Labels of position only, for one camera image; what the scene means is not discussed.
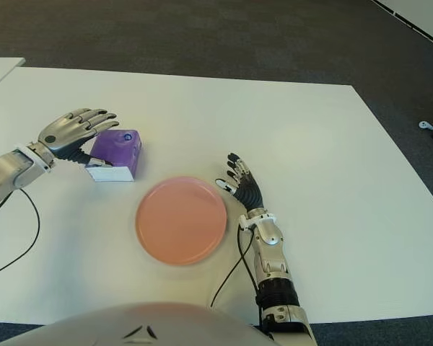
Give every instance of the silver robotic hand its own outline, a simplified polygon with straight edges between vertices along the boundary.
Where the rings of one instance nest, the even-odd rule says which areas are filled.
[[[240,230],[253,232],[255,275],[258,284],[256,303],[262,309],[261,329],[274,340],[288,344],[298,334],[308,334],[315,345],[305,311],[300,307],[292,276],[284,256],[284,237],[276,226],[276,217],[264,208],[257,182],[244,161],[236,154],[228,155],[227,174],[234,180],[215,182],[231,193],[247,210],[239,219]]]
[[[105,110],[88,108],[69,112],[43,129],[36,143],[19,146],[0,156],[0,202],[14,190],[49,172],[54,158],[80,164],[108,164],[85,154],[80,146],[98,133],[117,126],[118,122],[111,120],[115,117]]]

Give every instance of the dark carpet floor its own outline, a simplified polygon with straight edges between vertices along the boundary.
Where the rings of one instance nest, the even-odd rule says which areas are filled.
[[[433,44],[370,0],[0,0],[0,56],[350,84],[433,194],[433,140],[417,127],[433,124]],[[433,345],[433,316],[313,327],[319,345]],[[27,328],[0,324],[0,340]]]

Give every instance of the robot forearm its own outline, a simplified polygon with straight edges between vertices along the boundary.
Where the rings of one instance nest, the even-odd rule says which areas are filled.
[[[254,232],[257,304],[262,309],[263,331],[271,334],[305,332],[311,337],[311,345],[315,345],[306,313],[299,305],[282,250],[284,237],[275,224],[275,216],[264,208],[256,208],[248,212],[248,218],[241,216],[240,226]]]
[[[51,151],[38,142],[0,156],[0,201],[49,171],[54,165],[53,159]]]

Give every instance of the robot finger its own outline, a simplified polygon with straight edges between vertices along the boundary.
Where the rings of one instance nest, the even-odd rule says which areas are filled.
[[[88,133],[90,135],[96,136],[98,133],[101,133],[103,131],[106,131],[109,128],[113,128],[114,126],[117,126],[119,124],[118,121],[105,121],[103,123],[100,123],[99,125],[93,126]]]
[[[237,160],[240,160],[240,157],[234,153],[231,153],[228,155],[228,160],[236,162]]]
[[[245,164],[245,162],[242,159],[238,159],[235,162],[235,171],[237,173],[240,173],[240,176],[246,175],[250,173],[250,170],[248,169],[247,165]]]
[[[226,171],[226,174],[228,174],[231,178],[233,178],[237,184],[240,183],[240,179],[233,171]]]
[[[104,121],[106,121],[107,119],[114,119],[115,117],[117,117],[117,115],[113,114],[113,113],[101,113],[98,114],[94,117],[92,117],[91,119],[87,120],[87,130],[90,128],[93,128],[94,126],[103,123]]]
[[[228,182],[226,182],[223,179],[216,179],[215,183],[220,186],[223,190],[226,190],[227,192],[229,192],[231,195],[234,195],[237,191],[237,188],[232,186],[231,184],[229,184]]]
[[[79,123],[84,123],[85,121],[91,119],[92,117],[95,117],[99,114],[105,114],[107,113],[107,110],[89,110],[88,112],[83,112],[82,114],[78,115],[80,120]]]
[[[74,119],[75,117],[78,117],[79,115],[88,112],[90,108],[79,108],[78,110],[73,110],[72,112],[66,113],[61,117],[61,119]]]

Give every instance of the robotic arm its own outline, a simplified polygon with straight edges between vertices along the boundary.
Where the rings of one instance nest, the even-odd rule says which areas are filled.
[[[271,334],[275,341],[284,342],[307,334],[311,345],[316,345],[282,251],[284,237],[276,226],[276,217],[264,208],[260,188],[244,161],[236,154],[228,155],[228,160],[232,171],[227,174],[236,186],[223,179],[217,179],[216,184],[234,195],[247,210],[247,216],[240,216],[239,225],[243,231],[254,234],[256,303],[262,309],[261,330]]]
[[[55,157],[80,164],[109,164],[85,154],[80,146],[98,133],[117,126],[117,121],[106,121],[115,117],[105,110],[87,108],[69,112],[44,128],[36,143],[19,146],[0,156],[0,202],[14,190],[49,172]]]

